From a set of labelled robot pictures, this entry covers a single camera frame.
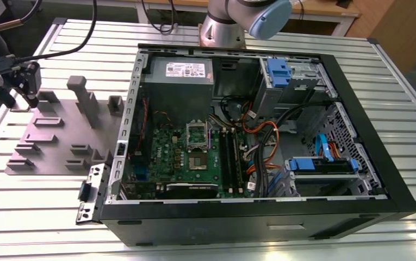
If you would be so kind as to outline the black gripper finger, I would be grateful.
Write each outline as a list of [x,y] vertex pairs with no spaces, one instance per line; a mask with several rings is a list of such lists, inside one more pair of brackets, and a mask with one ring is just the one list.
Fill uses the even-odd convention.
[[0,87],[0,102],[6,108],[12,108],[14,106],[14,98],[9,94],[8,89],[4,87]]
[[12,85],[26,104],[36,107],[38,103],[37,92],[41,85],[40,65],[30,61],[22,63],[12,72]]

